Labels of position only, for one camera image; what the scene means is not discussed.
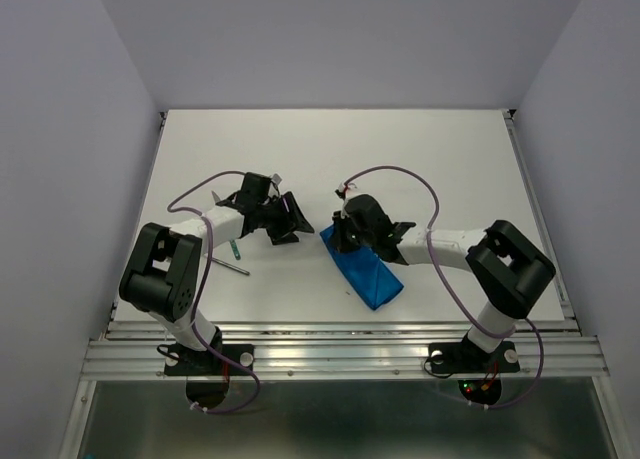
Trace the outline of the blue cloth napkin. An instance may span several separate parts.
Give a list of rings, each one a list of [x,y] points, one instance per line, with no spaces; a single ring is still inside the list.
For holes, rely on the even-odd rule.
[[[334,232],[335,227],[329,226],[319,235],[339,272],[370,310],[378,310],[403,291],[402,282],[371,249],[339,252],[330,244]]]

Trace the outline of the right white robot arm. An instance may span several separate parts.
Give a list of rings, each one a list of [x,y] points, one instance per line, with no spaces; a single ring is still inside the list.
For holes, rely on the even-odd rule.
[[[434,230],[394,222],[368,194],[346,197],[332,224],[321,233],[339,271],[370,307],[397,296],[402,286],[389,265],[430,264],[472,274],[487,297],[478,316],[461,311],[471,327],[460,345],[463,363],[482,369],[515,324],[530,311],[556,275],[551,260],[511,222],[486,229]]]

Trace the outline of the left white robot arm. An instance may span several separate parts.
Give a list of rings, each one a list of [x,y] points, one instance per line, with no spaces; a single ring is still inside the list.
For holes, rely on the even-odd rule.
[[[213,250],[263,229],[274,246],[296,243],[300,233],[312,234],[292,192],[282,193],[274,176],[245,173],[240,188],[201,212],[173,201],[170,213],[189,212],[193,219],[164,226],[149,222],[140,229],[121,277],[119,298],[149,314],[188,350],[199,372],[215,371],[223,350],[216,343],[219,328],[198,311],[208,273],[202,258]]]

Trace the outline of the silver metal fork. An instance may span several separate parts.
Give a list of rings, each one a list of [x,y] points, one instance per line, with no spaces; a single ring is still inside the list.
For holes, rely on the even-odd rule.
[[[224,267],[226,269],[229,269],[229,270],[234,271],[236,273],[239,273],[241,275],[244,275],[244,276],[250,276],[251,275],[251,273],[248,270],[243,269],[241,267],[238,267],[236,265],[233,265],[233,264],[231,264],[229,262],[223,261],[221,259],[218,259],[218,258],[215,258],[215,257],[209,257],[208,259],[209,259],[210,262],[212,262],[212,263],[214,263],[214,264],[216,264],[218,266]]]

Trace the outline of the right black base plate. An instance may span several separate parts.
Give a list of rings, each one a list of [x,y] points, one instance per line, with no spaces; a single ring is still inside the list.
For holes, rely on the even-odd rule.
[[[424,360],[426,371],[437,376],[456,374],[517,373],[520,371],[515,344],[503,341],[493,352],[487,353],[468,341],[436,342],[429,345]]]

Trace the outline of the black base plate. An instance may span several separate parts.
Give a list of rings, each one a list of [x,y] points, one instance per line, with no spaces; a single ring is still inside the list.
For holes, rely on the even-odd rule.
[[[248,376],[208,351],[194,351],[178,343],[160,344],[156,351],[164,358],[164,372],[168,377]]]
[[[517,373],[520,371],[515,344],[503,341],[493,352],[487,353],[468,341],[436,342],[429,345],[424,360],[426,371],[437,376],[456,374]]]

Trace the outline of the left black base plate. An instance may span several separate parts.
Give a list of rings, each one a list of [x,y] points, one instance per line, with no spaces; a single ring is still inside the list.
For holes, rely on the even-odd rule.
[[[208,351],[194,351],[178,343],[160,344],[156,351],[164,358],[164,372],[168,377],[248,376]]]

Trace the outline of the aluminium rail frame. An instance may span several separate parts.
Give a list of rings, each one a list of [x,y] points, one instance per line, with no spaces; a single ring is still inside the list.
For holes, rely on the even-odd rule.
[[[240,322],[261,379],[248,411],[207,419],[161,369],[148,321],[113,320],[89,344],[64,458],[627,458],[599,341],[578,325],[565,285],[561,320],[521,326],[523,369],[508,405],[483,412],[423,369],[459,320]]]

